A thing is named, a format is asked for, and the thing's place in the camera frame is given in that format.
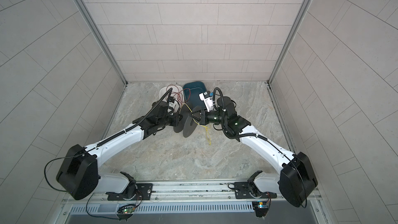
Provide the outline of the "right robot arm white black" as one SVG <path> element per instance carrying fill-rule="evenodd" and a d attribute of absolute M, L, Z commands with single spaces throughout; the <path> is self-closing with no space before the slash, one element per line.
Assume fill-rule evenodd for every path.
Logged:
<path fill-rule="evenodd" d="M 234 101 L 223 95 L 220 88 L 200 93 L 199 98 L 205 104 L 197 118 L 199 123 L 219 125 L 228 139 L 250 147 L 278 172 L 273 180 L 268 180 L 263 171 L 254 173 L 248 180 L 252 196 L 259 198 L 267 192 L 281 194 L 291 205 L 306 207 L 308 196 L 318 186 L 308 156 L 286 150 L 262 135 L 237 114 Z"/>

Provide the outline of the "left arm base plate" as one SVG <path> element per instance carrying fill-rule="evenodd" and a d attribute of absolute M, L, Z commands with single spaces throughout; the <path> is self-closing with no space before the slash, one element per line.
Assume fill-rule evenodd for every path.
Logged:
<path fill-rule="evenodd" d="M 108 201 L 136 201 L 149 200 L 152 194 L 153 184 L 138 183 L 128 185 L 122 193 L 107 192 Z"/>

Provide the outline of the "dark grey cable spool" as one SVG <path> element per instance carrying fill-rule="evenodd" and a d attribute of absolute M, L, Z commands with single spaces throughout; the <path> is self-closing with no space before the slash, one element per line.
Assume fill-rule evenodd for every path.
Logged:
<path fill-rule="evenodd" d="M 180 110 L 177 111 L 178 123 L 176 127 L 173 127 L 175 133 L 182 133 L 183 137 L 188 138 L 193 134 L 198 124 L 195 122 L 194 118 L 191 116 L 191 112 L 199 111 L 194 115 L 196 117 L 200 116 L 201 107 L 194 107 L 192 103 L 184 104 Z"/>

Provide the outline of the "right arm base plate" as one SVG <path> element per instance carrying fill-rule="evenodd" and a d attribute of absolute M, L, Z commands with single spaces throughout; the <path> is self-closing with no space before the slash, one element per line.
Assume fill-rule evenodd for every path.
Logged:
<path fill-rule="evenodd" d="M 234 182 L 232 190 L 235 192 L 236 199 L 276 199 L 276 193 L 261 192 L 254 183 Z"/>

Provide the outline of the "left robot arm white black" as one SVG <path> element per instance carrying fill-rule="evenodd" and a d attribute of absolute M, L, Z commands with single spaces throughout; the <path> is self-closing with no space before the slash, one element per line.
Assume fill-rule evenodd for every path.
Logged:
<path fill-rule="evenodd" d="M 104 192 L 114 200 L 130 200 L 136 197 L 138 189 L 132 176 L 125 172 L 101 175 L 98 169 L 129 146 L 155 135 L 167 126 L 177 126 L 180 117 L 170 106 L 172 101 L 172 89 L 168 89 L 153 103 L 145 116 L 134 120 L 125 129 L 97 143 L 71 147 L 63 159 L 56 181 L 75 200 L 84 199 L 96 192 Z"/>

